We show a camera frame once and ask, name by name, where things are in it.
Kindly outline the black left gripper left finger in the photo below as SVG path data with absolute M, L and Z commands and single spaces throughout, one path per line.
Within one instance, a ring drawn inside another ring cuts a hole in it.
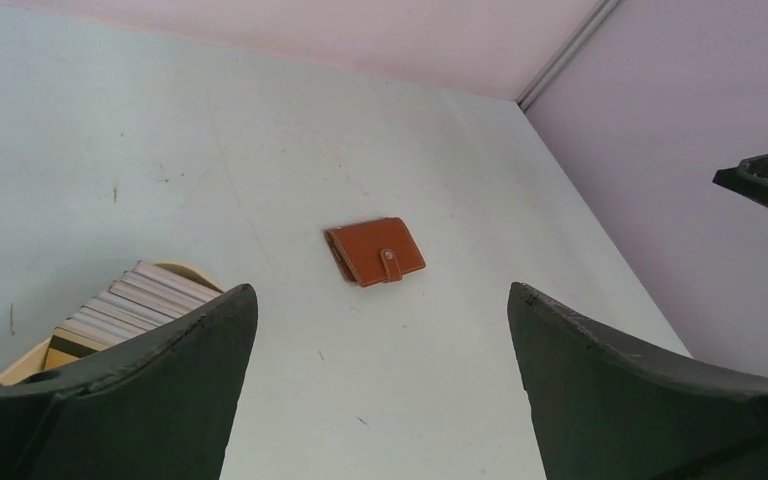
M 164 326 L 0 384 L 0 479 L 216 479 L 258 325 L 236 286 Z

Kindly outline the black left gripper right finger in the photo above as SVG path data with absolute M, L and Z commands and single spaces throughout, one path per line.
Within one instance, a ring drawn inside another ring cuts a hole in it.
M 694 360 L 515 283 L 507 303 L 550 479 L 768 479 L 768 378 Z

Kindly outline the brown leather card holder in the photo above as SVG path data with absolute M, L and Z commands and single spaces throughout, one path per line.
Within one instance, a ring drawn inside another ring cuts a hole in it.
M 426 267 L 409 229 L 398 217 L 329 228 L 324 238 L 344 279 L 363 288 L 398 282 Z

